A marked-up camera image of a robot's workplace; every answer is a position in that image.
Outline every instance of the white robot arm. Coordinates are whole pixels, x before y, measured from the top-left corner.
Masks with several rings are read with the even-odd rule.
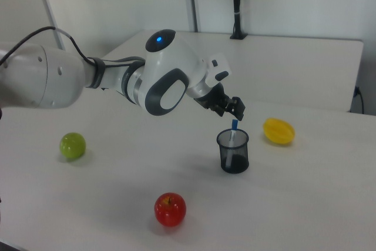
[[[56,30],[76,46],[70,35]],[[64,108],[87,87],[114,89],[156,116],[172,111],[187,93],[220,116],[230,112],[243,118],[240,98],[230,99],[219,83],[231,74],[223,55],[200,59],[173,30],[156,32],[145,48],[146,59],[129,57],[115,61],[127,63],[107,65],[79,49],[81,57],[29,43],[0,43],[0,108]]]

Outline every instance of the pen holder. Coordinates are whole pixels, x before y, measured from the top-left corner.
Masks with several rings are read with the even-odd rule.
[[[231,129],[220,132],[217,136],[221,157],[221,168],[227,173],[242,173],[248,166],[248,134],[237,129],[231,140]]]

